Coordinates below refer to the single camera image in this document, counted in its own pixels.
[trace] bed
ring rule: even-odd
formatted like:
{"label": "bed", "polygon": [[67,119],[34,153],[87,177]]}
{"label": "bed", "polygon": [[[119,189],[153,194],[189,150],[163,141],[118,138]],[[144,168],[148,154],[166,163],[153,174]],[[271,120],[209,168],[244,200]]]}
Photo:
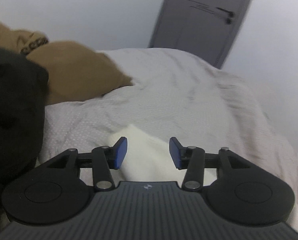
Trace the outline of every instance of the bed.
{"label": "bed", "polygon": [[[209,153],[226,146],[292,187],[297,209],[290,224],[298,231],[298,155],[268,124],[241,78],[174,49],[102,52],[133,77],[134,86],[85,102],[47,106],[40,162],[68,148],[83,153],[107,145],[110,136],[131,124],[164,143],[175,136],[184,146]],[[132,165],[126,167],[118,175],[134,179]],[[92,183],[90,171],[83,171],[81,179]]]}

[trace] ribbed surface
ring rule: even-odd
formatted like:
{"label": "ribbed surface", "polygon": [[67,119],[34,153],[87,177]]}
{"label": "ribbed surface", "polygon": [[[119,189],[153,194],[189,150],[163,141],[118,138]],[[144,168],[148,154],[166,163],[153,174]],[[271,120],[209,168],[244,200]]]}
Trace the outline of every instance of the ribbed surface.
{"label": "ribbed surface", "polygon": [[215,215],[197,193],[175,182],[122,182],[98,193],[75,218],[49,227],[11,223],[1,240],[295,240],[286,224],[249,228]]}

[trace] wall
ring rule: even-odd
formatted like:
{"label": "wall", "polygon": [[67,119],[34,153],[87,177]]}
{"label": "wall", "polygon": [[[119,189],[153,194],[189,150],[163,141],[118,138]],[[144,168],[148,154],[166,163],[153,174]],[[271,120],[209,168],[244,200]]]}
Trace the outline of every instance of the wall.
{"label": "wall", "polygon": [[0,0],[0,21],[94,49],[145,48],[163,0]]}
{"label": "wall", "polygon": [[298,0],[252,0],[223,69],[272,88],[266,112],[298,151]]}

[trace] door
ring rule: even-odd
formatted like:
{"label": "door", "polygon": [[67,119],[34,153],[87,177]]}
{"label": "door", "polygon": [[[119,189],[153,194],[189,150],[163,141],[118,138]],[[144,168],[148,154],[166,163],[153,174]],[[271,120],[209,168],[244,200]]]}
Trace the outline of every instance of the door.
{"label": "door", "polygon": [[165,0],[150,46],[193,53],[220,68],[250,0]]}

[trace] white blanket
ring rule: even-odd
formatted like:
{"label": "white blanket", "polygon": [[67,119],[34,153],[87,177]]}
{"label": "white blanket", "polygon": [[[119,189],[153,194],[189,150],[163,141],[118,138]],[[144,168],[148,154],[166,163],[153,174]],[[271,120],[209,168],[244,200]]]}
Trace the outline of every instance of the white blanket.
{"label": "white blanket", "polygon": [[103,98],[48,106],[40,161],[71,147],[89,152],[132,123],[164,142],[176,136],[183,145],[210,153],[227,146],[286,181],[298,204],[298,155],[268,125],[240,78],[173,49],[106,53],[135,85]]}

